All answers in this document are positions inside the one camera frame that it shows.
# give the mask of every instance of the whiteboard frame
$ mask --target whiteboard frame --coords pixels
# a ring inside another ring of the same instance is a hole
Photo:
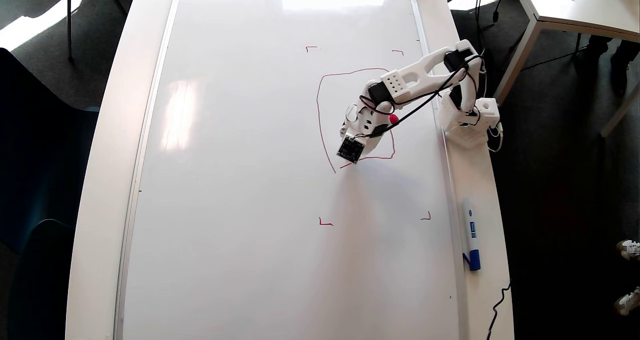
[[[418,0],[410,0],[411,7],[413,8],[413,15],[415,18],[416,29],[418,32],[418,39],[420,40],[420,48],[422,55],[429,53],[427,48],[427,40],[425,28],[423,27],[423,20],[418,8]],[[124,324],[124,305],[127,289],[127,278],[129,271],[129,262],[131,255],[131,242],[133,237],[133,225],[135,222],[136,208],[138,204],[138,193],[140,192],[140,180],[142,178],[142,166],[144,164],[144,158],[147,148],[147,140],[149,137],[149,129],[151,127],[151,121],[153,117],[154,106],[156,104],[156,96],[158,94],[158,87],[160,85],[160,77],[162,76],[163,65],[165,62],[165,56],[167,49],[169,48],[169,40],[171,38],[171,32],[174,27],[174,21],[176,19],[176,13],[178,12],[178,5],[180,0],[171,0],[171,6],[167,15],[166,25],[162,34],[162,41],[160,42],[160,50],[158,51],[158,58],[155,64],[155,70],[153,72],[153,78],[151,79],[151,88],[149,91],[149,97],[146,103],[146,110],[144,112],[144,120],[142,121],[142,129],[140,134],[140,140],[138,143],[137,156],[135,159],[133,178],[130,188],[128,207],[126,209],[125,225],[123,228],[122,245],[120,251],[120,261],[118,270],[118,283],[116,288],[116,304],[114,309],[114,322],[113,322],[113,334],[114,340],[123,340],[123,324]],[[439,137],[439,144],[443,151],[440,152],[441,164],[445,176],[446,186],[446,199],[449,212],[449,225],[452,240],[452,251],[454,259],[454,274],[455,274],[455,288],[457,296],[457,319],[458,319],[458,338],[469,338],[469,322],[467,314],[467,286],[465,282],[465,268],[462,256],[456,256],[456,253],[462,249],[462,238],[460,236],[460,218],[458,216],[458,205],[456,202],[456,193],[453,185],[453,173],[451,170],[450,156],[447,149],[447,138],[444,129],[437,117],[439,109],[439,97],[435,101],[431,102],[432,114],[434,116],[435,126],[440,129],[441,136]]]
[[[153,71],[151,79],[151,89],[149,98],[146,101],[146,111],[144,111],[144,120],[142,121],[142,129],[140,141],[137,145],[137,156],[135,157],[135,166],[133,168],[133,179],[129,194],[128,207],[126,208],[126,218],[122,235],[122,247],[120,250],[120,263],[118,272],[118,286],[116,288],[116,308],[114,312],[113,334],[114,339],[122,339],[122,331],[124,324],[124,301],[127,290],[127,277],[129,272],[129,260],[131,255],[131,240],[133,237],[133,223],[136,217],[136,208],[138,206],[138,192],[140,192],[140,179],[142,178],[142,165],[144,163],[145,152],[147,150],[147,139],[149,137],[149,128],[151,127],[151,117],[153,116],[154,106],[156,105],[156,95],[158,94],[158,86],[160,85],[160,76],[165,63],[165,55],[169,48],[169,39],[171,38],[171,30],[174,27],[174,20],[178,12],[178,4],[180,0],[171,0],[169,15],[167,16],[164,32],[162,33],[162,42],[160,42],[160,51]]]

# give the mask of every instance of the sneaker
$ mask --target sneaker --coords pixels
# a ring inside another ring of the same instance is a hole
[[[613,306],[618,314],[626,317],[627,315],[629,315],[629,311],[637,308],[639,304],[640,286],[635,288],[635,292],[618,299]]]
[[[620,255],[626,260],[640,260],[640,243],[633,242],[631,240],[622,240],[619,242],[615,249],[620,252]]]
[[[611,87],[615,96],[622,97],[627,92],[627,70],[629,64],[616,60],[616,56],[611,56]]]

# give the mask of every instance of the chair leg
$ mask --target chair leg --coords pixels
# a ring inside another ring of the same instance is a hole
[[[66,46],[68,58],[71,59],[71,0],[66,0]]]
[[[114,0],[114,1],[116,2],[116,5],[118,6],[119,10],[121,10],[122,14],[124,14],[124,16],[127,16],[127,11],[122,6],[122,3],[120,3],[120,0]]]
[[[571,56],[571,59],[576,57],[576,54],[578,54],[578,48],[580,48],[580,38],[583,36],[582,33],[578,33],[578,40],[576,40],[575,42],[575,49],[573,50],[573,55]]]

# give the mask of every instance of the table leg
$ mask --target table leg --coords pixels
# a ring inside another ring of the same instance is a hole
[[[513,58],[511,58],[507,71],[504,76],[502,76],[498,89],[496,89],[494,93],[494,97],[496,98],[496,101],[498,101],[499,105],[505,101],[507,93],[512,88],[514,81],[522,69],[522,65],[524,65],[527,56],[531,49],[533,49],[533,44],[535,44],[536,38],[538,34],[540,34],[541,29],[542,26],[540,26],[540,23],[535,20],[535,18],[529,20],[528,26],[526,26],[526,30],[524,31],[524,36],[519,42],[518,48],[513,54]]]
[[[600,135],[603,138],[606,138],[607,135],[611,133],[611,130],[613,130],[613,128],[618,124],[618,122],[620,122],[622,117],[625,116],[625,114],[629,111],[629,108],[631,108],[631,104],[634,103],[634,100],[638,100],[639,91],[640,91],[640,82],[638,82],[635,85],[635,88],[633,88],[633,92],[631,92],[631,94],[628,97],[626,97],[626,99],[624,100],[624,103],[622,103],[620,108],[618,108],[618,110],[615,112],[613,117],[611,117],[611,119],[608,121],[606,126],[604,126],[604,128],[602,128],[602,130],[600,131]]]

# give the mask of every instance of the wire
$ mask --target wire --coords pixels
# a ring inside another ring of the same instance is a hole
[[[367,108],[369,108],[370,110],[372,110],[373,112],[376,112],[376,113],[378,113],[378,114],[382,114],[382,115],[391,115],[391,114],[393,114],[393,113],[395,112],[395,110],[396,110],[396,105],[395,105],[393,102],[390,102],[390,103],[391,103],[391,106],[393,106],[393,110],[391,110],[391,113],[385,113],[385,112],[381,112],[381,111],[377,110],[377,109],[375,108],[375,106],[368,105],[368,104],[367,104],[367,102],[365,102],[365,101],[370,101],[372,104],[374,104],[374,105],[375,105],[375,103],[373,103],[373,101],[372,101],[371,99],[369,99],[368,97],[366,97],[366,96],[364,96],[364,95],[360,95],[360,96],[359,96],[359,98],[360,98],[360,100],[362,101],[362,103],[363,103]]]
[[[495,9],[493,10],[493,22],[494,23],[498,21],[498,16],[499,16],[498,7],[500,7],[500,2],[501,1],[502,0],[498,0],[498,4],[495,5]]]
[[[505,301],[505,292],[511,288],[512,288],[512,281],[509,280],[509,286],[501,290],[502,299],[500,299],[500,301],[493,306],[493,320],[491,321],[491,325],[489,326],[489,333],[486,335],[486,340],[489,340],[489,338],[491,338],[491,329],[493,329],[494,323],[496,322],[496,318],[498,317],[498,310],[496,310],[496,308],[498,308],[498,305],[502,304],[503,301]]]
[[[480,117],[482,117],[482,115],[480,115],[480,110],[478,109],[477,106],[473,106],[477,111],[478,111],[478,119],[475,120],[475,124],[473,124],[473,126],[478,125],[478,123],[480,122]]]
[[[482,32],[482,27],[480,27],[480,3],[482,3],[482,0],[475,0],[475,25],[476,25],[476,35],[478,36],[478,45],[480,45],[480,49],[482,49],[482,51],[484,51],[485,47],[482,44],[482,37],[483,32]]]
[[[494,132],[492,131],[491,127],[489,127],[489,134],[491,134],[491,136],[494,137],[494,138],[500,137],[500,143],[498,144],[498,149],[496,149],[496,150],[491,149],[491,147],[489,147],[489,144],[487,144],[486,147],[492,153],[498,153],[500,151],[500,149],[503,148],[503,139],[505,138],[504,132],[503,132],[503,123],[502,122],[498,122],[498,124],[495,127],[496,127],[496,129],[498,129],[498,134],[494,135]]]
[[[587,46],[583,46],[582,48],[578,49],[578,51],[583,51],[583,50],[585,50],[586,48],[587,48]],[[542,64],[544,64],[544,63],[553,62],[554,60],[558,60],[558,59],[560,59],[560,58],[564,58],[565,56],[573,55],[574,53],[576,53],[576,52],[572,51],[571,53],[567,53],[567,54],[565,54],[565,55],[556,56],[555,58],[551,58],[551,59],[549,59],[549,60],[545,60],[544,62],[535,63],[535,64],[530,65],[530,66],[528,66],[528,67],[524,67],[524,68],[522,68],[520,71],[525,71],[525,70],[527,70],[527,69],[531,69],[531,68],[533,68],[533,67],[537,67],[538,65],[542,65]]]
[[[391,124],[391,126],[386,127],[386,129],[378,132],[378,133],[371,133],[371,134],[356,134],[354,136],[354,138],[375,138],[375,137],[379,137],[380,135],[386,133],[387,131],[395,128],[396,126],[398,126],[398,124],[402,123],[405,119],[409,118],[411,115],[413,115],[414,113],[416,113],[418,110],[420,110],[423,106],[427,105],[427,103],[429,103],[430,101],[432,101],[432,99],[434,99],[434,97],[436,95],[439,94],[439,92],[441,92],[442,90],[444,90],[445,88],[447,88],[449,85],[448,83],[453,79],[453,77],[461,70],[461,69],[466,69],[467,65],[469,65],[469,63],[471,62],[471,60],[474,60],[476,58],[482,58],[482,56],[480,55],[474,55],[471,58],[469,58],[469,60],[465,60],[464,63],[460,64],[459,67],[457,67],[457,69],[455,71],[453,71],[450,76],[448,76],[448,78],[442,83],[441,86],[439,86],[438,89],[435,90],[435,92],[431,93],[431,96],[429,97],[429,99],[427,99],[426,101],[424,101],[423,103],[421,103],[419,106],[416,106],[416,108],[414,110],[412,110],[411,112],[407,113],[407,115],[405,115],[404,117],[398,119],[397,122],[394,122],[394,124]],[[416,99],[420,99],[421,97],[425,97],[426,94],[423,94],[421,96],[418,97],[414,97],[413,99],[411,99],[411,101],[414,101]]]

